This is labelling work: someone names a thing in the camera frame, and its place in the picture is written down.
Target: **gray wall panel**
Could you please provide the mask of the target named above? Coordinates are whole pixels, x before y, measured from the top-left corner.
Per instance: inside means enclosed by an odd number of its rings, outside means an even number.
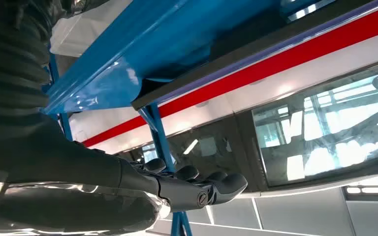
[[[251,199],[234,199],[212,206],[212,215],[216,225],[260,229]]]
[[[340,188],[293,196],[256,199],[263,228],[324,236],[352,236]]]
[[[204,223],[204,224],[210,224],[211,221],[209,220],[208,213],[206,211],[206,208],[199,209],[199,210],[188,210],[186,211],[186,214],[188,215],[188,219],[190,222],[196,222],[196,223]],[[166,219],[172,220],[173,219],[173,213],[170,213]]]
[[[347,201],[357,236],[378,236],[378,202]]]
[[[153,233],[170,234],[172,227],[171,221],[159,220],[154,229],[148,230]],[[245,230],[245,229],[234,229],[227,227],[219,227],[212,225],[197,225],[191,224],[192,234],[194,236],[292,236],[291,234],[276,233],[276,232],[266,232],[266,231],[255,231],[255,230]]]

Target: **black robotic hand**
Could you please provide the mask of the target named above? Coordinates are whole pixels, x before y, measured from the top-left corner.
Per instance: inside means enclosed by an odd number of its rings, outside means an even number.
[[[161,173],[166,169],[161,159],[131,165],[139,174],[158,181],[158,196],[169,201],[173,212],[229,202],[247,187],[241,174],[215,172],[206,179],[198,179],[199,171],[194,166],[185,166],[175,173]]]

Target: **ceiling light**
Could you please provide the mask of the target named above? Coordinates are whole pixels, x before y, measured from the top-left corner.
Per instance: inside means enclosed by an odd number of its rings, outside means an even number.
[[[361,193],[359,188],[347,188],[348,193]]]
[[[308,6],[308,12],[309,13],[314,12],[314,11],[316,11],[316,5],[315,4]]]
[[[299,19],[301,17],[304,17],[306,15],[305,10],[300,10],[296,13],[296,18]]]

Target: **blue metal frame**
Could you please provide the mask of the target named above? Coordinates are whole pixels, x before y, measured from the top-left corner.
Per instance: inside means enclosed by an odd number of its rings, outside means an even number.
[[[157,156],[164,160],[167,171],[175,172],[176,170],[170,155],[169,143],[167,142],[157,103],[150,104],[140,109],[138,112],[150,127]],[[171,235],[180,236],[182,232],[184,232],[186,236],[192,236],[188,216],[186,212],[173,213]]]
[[[290,2],[291,6],[278,6],[278,0],[134,0],[63,79],[49,89],[50,104],[44,111],[56,114],[128,107],[139,95],[146,76],[159,69],[166,74],[174,67],[190,70],[208,61],[211,45],[220,33],[270,7],[289,12],[306,2],[314,1],[297,0]],[[376,6],[378,0],[200,78],[159,97],[156,102],[169,100],[288,45],[298,44]]]
[[[52,53],[50,53],[50,62],[48,63],[48,72],[51,75],[51,83],[47,85],[47,88],[43,89],[49,89],[51,88],[54,83],[59,80],[59,70],[57,68],[57,63],[56,63],[56,56]],[[70,141],[73,141],[71,129],[70,129],[70,124],[69,124],[69,117],[67,116],[66,113],[60,113],[59,117],[56,114],[52,114],[51,117],[54,120],[60,119],[60,124],[62,125],[62,130],[66,138]]]

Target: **white panel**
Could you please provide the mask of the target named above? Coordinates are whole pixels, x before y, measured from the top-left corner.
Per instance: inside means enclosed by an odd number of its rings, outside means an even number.
[[[122,135],[118,135],[112,139],[93,145],[90,148],[104,150],[107,154],[115,154],[151,142],[152,140],[153,138],[151,137],[149,126],[143,125]]]
[[[231,106],[224,95],[186,108],[162,118],[166,135],[192,128],[232,113]]]
[[[291,95],[376,61],[378,36],[228,92],[226,96],[233,111],[237,112]]]
[[[378,202],[347,201],[357,236],[378,236]]]
[[[69,118],[73,139],[82,142],[139,116],[132,107],[83,111]]]
[[[260,229],[251,199],[234,199],[212,206],[212,215],[217,225]]]
[[[257,198],[265,230],[324,236],[352,236],[346,203],[340,188],[314,193]]]
[[[117,18],[132,0],[113,0],[69,19],[60,19],[53,27],[51,52],[79,57]]]

